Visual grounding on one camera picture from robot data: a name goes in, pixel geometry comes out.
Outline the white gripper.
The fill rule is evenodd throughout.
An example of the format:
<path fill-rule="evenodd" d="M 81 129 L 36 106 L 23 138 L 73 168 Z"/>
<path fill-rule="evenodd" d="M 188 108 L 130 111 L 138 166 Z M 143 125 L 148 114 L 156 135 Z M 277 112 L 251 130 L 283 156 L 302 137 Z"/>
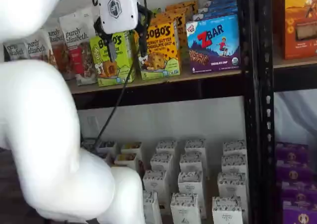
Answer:
<path fill-rule="evenodd" d="M 94 22 L 94 29 L 107 47 L 110 60 L 116 60 L 114 33 L 133 30 L 139 36 L 141 57 L 147 54 L 147 30 L 152 12 L 138 4 L 138 0 L 97 0 L 100 18 Z"/>

